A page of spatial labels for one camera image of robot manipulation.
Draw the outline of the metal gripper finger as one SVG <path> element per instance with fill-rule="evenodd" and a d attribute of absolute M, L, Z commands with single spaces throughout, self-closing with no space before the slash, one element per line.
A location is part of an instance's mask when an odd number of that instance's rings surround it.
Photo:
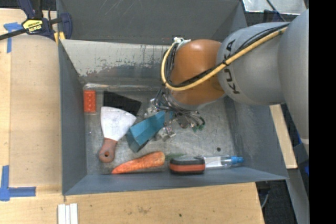
<path fill-rule="evenodd" d="M 145 110 L 144 117 L 152 117 L 160 112 L 160 104 L 157 98 L 153 98 L 149 101 Z"/>
<path fill-rule="evenodd" d="M 176 132 L 172 129 L 171 126 L 162 127 L 155 135 L 156 141 L 166 141 L 170 138 L 173 138 L 176 135 Z"/>

